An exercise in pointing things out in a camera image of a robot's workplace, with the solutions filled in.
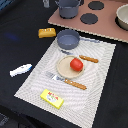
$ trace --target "yellow package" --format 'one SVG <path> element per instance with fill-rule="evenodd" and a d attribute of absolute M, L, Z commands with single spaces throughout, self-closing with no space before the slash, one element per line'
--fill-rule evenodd
<path fill-rule="evenodd" d="M 53 36 L 56 36 L 56 31 L 54 28 L 39 29 L 38 36 L 39 38 L 53 37 Z"/>
<path fill-rule="evenodd" d="M 63 104 L 64 100 L 55 95 L 54 93 L 50 92 L 49 90 L 45 89 L 40 97 L 53 105 L 55 108 L 60 109 L 61 105 Z"/>

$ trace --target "white plate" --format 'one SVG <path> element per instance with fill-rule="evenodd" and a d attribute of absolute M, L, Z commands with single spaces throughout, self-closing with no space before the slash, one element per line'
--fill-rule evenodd
<path fill-rule="evenodd" d="M 57 71 L 58 73 L 68 79 L 76 78 L 79 77 L 83 74 L 85 66 L 83 66 L 83 69 L 81 71 L 75 71 L 70 67 L 70 62 L 74 59 L 77 58 L 80 61 L 82 61 L 80 58 L 73 56 L 73 55 L 67 55 L 66 57 L 63 57 L 60 59 L 57 63 Z"/>

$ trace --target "knife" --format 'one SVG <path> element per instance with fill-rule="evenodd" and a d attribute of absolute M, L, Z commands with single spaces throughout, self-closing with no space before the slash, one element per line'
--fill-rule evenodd
<path fill-rule="evenodd" d="M 55 74 L 53 74 L 53 73 L 51 73 L 51 72 L 46 72 L 45 75 L 46 75 L 47 77 L 53 79 L 53 80 L 60 80 L 60 81 L 63 81 L 63 82 L 65 82 L 65 83 L 67 83 L 67 84 L 70 84 L 70 85 L 72 85 L 72 86 L 75 86 L 75 87 L 80 88 L 80 89 L 83 89 L 83 90 L 87 89 L 85 85 L 82 85 L 82 84 L 73 82 L 73 81 L 71 81 L 71 80 L 69 80 L 69 79 L 65 79 L 65 78 L 58 77 L 57 75 L 55 75 Z"/>
<path fill-rule="evenodd" d="M 74 55 L 73 53 L 70 53 L 70 52 L 67 52 L 67 51 L 64 51 L 64 50 L 60 50 L 62 53 L 65 53 L 67 55 Z M 83 56 L 83 55 L 79 55 L 79 57 L 83 60 L 87 60 L 87 61 L 91 61 L 91 62 L 94 62 L 94 63 L 98 63 L 98 59 L 94 59 L 94 58 L 90 58 L 90 57 L 87 57 L 87 56 Z"/>

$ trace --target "wooden handle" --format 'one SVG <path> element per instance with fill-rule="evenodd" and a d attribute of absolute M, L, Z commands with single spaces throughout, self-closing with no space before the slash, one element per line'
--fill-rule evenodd
<path fill-rule="evenodd" d="M 87 89 L 85 85 L 82 85 L 82 84 L 73 82 L 73 81 L 68 80 L 68 79 L 65 79 L 64 82 L 67 83 L 67 84 L 73 85 L 73 86 L 75 86 L 75 87 L 77 87 L 77 88 L 83 89 L 83 90 Z"/>
<path fill-rule="evenodd" d="M 87 61 L 91 61 L 91 62 L 94 62 L 94 63 L 98 63 L 98 59 L 90 58 L 90 57 L 83 56 L 83 55 L 79 55 L 79 57 L 81 59 L 83 59 L 83 60 L 87 60 Z"/>

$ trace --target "placemat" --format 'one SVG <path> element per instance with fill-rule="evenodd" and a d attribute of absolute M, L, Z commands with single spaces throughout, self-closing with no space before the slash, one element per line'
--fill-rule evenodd
<path fill-rule="evenodd" d="M 15 96 L 82 128 L 91 128 L 114 49 L 115 44 L 80 40 L 78 47 L 70 51 L 99 59 L 99 63 L 84 61 L 84 74 L 73 79 L 87 86 L 87 90 L 81 90 L 45 76 L 46 71 L 59 75 L 56 63 L 65 56 L 55 39 Z M 46 88 L 64 99 L 59 110 L 40 98 Z"/>

